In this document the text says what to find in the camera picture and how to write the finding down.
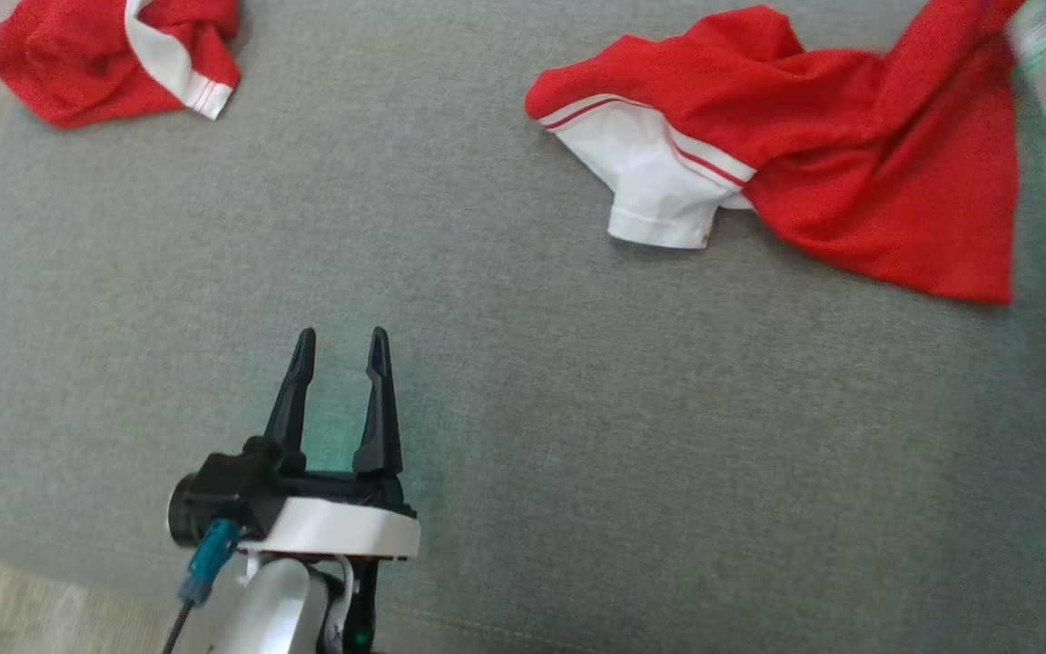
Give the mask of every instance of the red and white shirt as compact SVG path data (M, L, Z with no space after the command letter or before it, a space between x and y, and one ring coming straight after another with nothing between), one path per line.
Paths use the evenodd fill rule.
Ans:
M623 37L544 71L527 114L615 191L611 235L708 245L752 206L842 268L943 297L1011 299L1014 66L1022 0L932 0L888 54L801 48L771 8Z
M22 0L0 80L58 128L190 108L215 119L241 80L237 0Z

